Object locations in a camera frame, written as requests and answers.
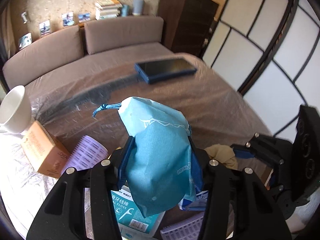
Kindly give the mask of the light blue drawstring pouch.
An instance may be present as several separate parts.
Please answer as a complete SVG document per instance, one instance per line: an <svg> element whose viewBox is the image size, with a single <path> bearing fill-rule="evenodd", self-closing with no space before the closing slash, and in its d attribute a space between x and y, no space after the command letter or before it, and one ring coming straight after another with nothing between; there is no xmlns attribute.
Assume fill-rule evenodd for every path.
<svg viewBox="0 0 320 240"><path fill-rule="evenodd" d="M184 115L151 99L129 97L103 104L93 114L117 109L135 139L126 166L132 198L144 217L176 206L183 198L194 201L201 188L199 169L193 168L190 125Z"/></svg>

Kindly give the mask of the blue white crumpled packet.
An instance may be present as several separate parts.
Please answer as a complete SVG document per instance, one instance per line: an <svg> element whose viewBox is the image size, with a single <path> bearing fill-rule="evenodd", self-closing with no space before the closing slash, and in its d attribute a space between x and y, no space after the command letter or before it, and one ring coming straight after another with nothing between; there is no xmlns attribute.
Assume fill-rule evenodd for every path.
<svg viewBox="0 0 320 240"><path fill-rule="evenodd" d="M204 211L207 206L208 191L202 191L196 195L194 201L183 198L178 207L183 211Z"/></svg>

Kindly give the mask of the purple hair roller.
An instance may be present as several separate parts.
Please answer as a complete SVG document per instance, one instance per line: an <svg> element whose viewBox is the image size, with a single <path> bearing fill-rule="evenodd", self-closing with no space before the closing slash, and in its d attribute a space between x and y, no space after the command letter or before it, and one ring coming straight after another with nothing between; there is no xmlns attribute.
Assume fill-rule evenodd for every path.
<svg viewBox="0 0 320 240"><path fill-rule="evenodd" d="M108 156L108 150L101 143L88 135L84 135L72 151L61 174L69 167L73 167L77 171L92 168L98 162L107 159Z"/></svg>
<svg viewBox="0 0 320 240"><path fill-rule="evenodd" d="M165 240L193 240L198 239L204 212L194 215L182 222L163 228L160 233Z"/></svg>

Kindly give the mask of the gold cardboard box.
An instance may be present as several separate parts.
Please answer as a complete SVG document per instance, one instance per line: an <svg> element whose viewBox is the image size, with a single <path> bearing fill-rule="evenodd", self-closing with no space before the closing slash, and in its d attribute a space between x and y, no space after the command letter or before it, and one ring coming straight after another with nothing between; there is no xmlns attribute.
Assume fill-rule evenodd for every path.
<svg viewBox="0 0 320 240"><path fill-rule="evenodd" d="M61 176L71 155L38 121L34 121L26 131L21 146L33 169L53 178Z"/></svg>

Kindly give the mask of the dental floss box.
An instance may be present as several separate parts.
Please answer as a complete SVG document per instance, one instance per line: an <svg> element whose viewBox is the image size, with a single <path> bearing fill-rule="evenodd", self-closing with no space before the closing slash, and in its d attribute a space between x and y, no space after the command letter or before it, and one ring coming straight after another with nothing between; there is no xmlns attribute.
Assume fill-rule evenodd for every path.
<svg viewBox="0 0 320 240"><path fill-rule="evenodd" d="M127 186L111 191L111 195L122 238L153 239L165 212L144 218Z"/></svg>

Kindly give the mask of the white embossed teacup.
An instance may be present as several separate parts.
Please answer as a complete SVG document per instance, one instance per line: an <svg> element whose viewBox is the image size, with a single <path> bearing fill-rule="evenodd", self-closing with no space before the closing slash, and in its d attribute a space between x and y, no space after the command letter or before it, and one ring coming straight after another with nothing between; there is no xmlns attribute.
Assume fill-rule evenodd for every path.
<svg viewBox="0 0 320 240"><path fill-rule="evenodd" d="M25 87L11 89L1 103L1 133L21 134L31 124L31 104Z"/></svg>

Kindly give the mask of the blue cased smartphone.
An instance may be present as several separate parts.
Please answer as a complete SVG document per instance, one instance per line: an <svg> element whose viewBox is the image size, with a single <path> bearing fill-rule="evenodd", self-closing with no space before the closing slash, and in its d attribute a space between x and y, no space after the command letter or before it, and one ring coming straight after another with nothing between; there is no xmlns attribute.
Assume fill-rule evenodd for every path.
<svg viewBox="0 0 320 240"><path fill-rule="evenodd" d="M184 58L137 62L135 70L147 84L197 72L197 68Z"/></svg>

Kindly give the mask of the brown sofa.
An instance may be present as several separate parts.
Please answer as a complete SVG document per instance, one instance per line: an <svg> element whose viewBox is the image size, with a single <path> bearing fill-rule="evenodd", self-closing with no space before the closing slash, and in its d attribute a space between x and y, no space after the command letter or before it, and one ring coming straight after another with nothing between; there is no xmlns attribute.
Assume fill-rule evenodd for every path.
<svg viewBox="0 0 320 240"><path fill-rule="evenodd" d="M2 68L10 89L43 76L78 79L105 68L172 55L161 44L164 20L128 16L89 21L56 31L17 52Z"/></svg>

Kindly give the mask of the dark wooden cabinet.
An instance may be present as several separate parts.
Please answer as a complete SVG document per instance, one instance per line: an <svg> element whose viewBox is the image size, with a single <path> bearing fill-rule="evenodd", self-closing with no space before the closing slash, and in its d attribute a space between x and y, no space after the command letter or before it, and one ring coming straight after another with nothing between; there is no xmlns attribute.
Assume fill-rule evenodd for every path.
<svg viewBox="0 0 320 240"><path fill-rule="evenodd" d="M159 0L162 44L174 53L198 56L218 7L212 0Z"/></svg>

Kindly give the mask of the stack of books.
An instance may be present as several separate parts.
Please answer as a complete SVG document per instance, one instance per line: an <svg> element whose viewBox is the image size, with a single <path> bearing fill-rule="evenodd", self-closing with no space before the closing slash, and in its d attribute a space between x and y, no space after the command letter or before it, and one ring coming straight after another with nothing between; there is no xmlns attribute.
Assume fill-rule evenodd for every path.
<svg viewBox="0 0 320 240"><path fill-rule="evenodd" d="M104 20L120 15L123 5L118 0L99 0L95 2L95 19Z"/></svg>

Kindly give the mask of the grey cylindrical speaker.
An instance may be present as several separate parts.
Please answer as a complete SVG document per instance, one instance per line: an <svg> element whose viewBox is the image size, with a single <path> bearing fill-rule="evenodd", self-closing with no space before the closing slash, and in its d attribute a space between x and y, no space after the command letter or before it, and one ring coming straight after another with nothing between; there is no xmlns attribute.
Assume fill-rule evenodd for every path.
<svg viewBox="0 0 320 240"><path fill-rule="evenodd" d="M132 15L141 16L144 11L144 0L133 0Z"/></svg>

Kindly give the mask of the photo frame far left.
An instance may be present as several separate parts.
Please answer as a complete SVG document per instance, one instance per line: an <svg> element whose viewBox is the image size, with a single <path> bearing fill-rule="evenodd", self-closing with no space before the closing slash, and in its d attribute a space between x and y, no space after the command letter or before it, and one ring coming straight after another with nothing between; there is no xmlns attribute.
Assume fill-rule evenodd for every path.
<svg viewBox="0 0 320 240"><path fill-rule="evenodd" d="M32 44L32 36L31 33L27 33L24 36L22 36L18 41L18 50L22 50L25 47Z"/></svg>

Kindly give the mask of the photo frame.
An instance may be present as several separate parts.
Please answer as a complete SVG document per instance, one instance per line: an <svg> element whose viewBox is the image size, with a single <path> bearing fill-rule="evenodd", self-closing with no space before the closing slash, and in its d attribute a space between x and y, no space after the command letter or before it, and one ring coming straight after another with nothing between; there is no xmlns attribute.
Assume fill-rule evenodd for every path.
<svg viewBox="0 0 320 240"><path fill-rule="evenodd" d="M22 50L25 47L32 44L32 36L31 33L27 33L24 36L22 36L18 41L18 50Z"/></svg>
<svg viewBox="0 0 320 240"><path fill-rule="evenodd" d="M74 23L74 14L72 11L62 14L63 27L73 26Z"/></svg>
<svg viewBox="0 0 320 240"><path fill-rule="evenodd" d="M78 14L78 22L83 23L91 20L91 14L89 12Z"/></svg>
<svg viewBox="0 0 320 240"><path fill-rule="evenodd" d="M43 37L51 33L50 20L46 20L39 24L40 36Z"/></svg>

